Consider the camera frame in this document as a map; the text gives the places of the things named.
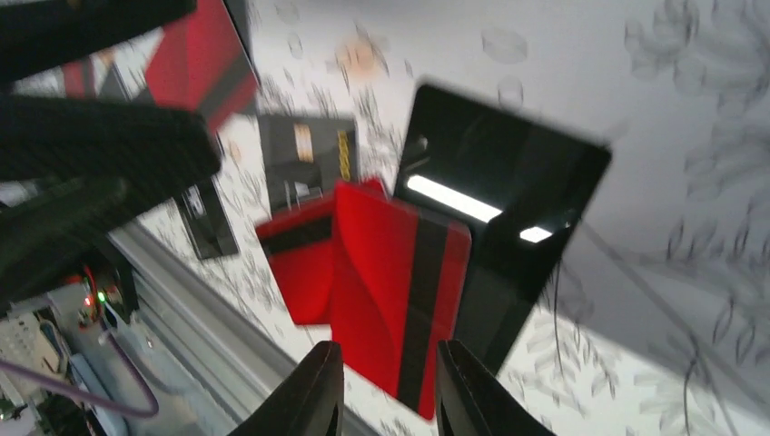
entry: purple cable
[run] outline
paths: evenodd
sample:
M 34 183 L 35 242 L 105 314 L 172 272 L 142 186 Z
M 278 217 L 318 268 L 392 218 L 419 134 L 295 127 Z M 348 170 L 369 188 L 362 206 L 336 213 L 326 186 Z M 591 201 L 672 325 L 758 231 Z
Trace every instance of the purple cable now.
M 155 395 L 150 389 L 150 386 L 147 385 L 147 382 L 144 381 L 144 377 L 142 377 L 142 375 L 136 370 L 136 367 L 133 366 L 131 359 L 129 359 L 125 354 L 123 348 L 121 348 L 120 344 L 118 344 L 113 334 L 109 332 L 104 320 L 101 321 L 101 325 L 102 329 L 106 332 L 107 341 L 110 343 L 110 346 L 112 346 L 113 350 L 117 352 L 118 357 L 125 364 L 126 370 L 131 373 L 133 379 L 136 380 L 136 382 L 139 384 L 139 388 L 142 390 L 144 398 L 147 400 L 147 402 L 150 403 L 147 410 L 135 409 L 125 404 L 112 401 L 108 398 L 100 397 L 90 392 L 81 391 L 71 384 L 58 381 L 57 379 L 52 379 L 51 377 L 44 376 L 39 372 L 27 369 L 24 366 L 19 366 L 2 359 L 0 359 L 0 372 L 9 372 L 18 375 L 19 377 L 39 384 L 47 391 L 61 394 L 74 401 L 81 401 L 87 404 L 92 404 L 96 407 L 100 407 L 102 409 L 106 409 L 108 411 L 114 411 L 115 413 L 125 417 L 146 420 L 157 416 L 158 411 L 161 409 L 160 404 L 158 404 L 158 399 L 155 398 Z

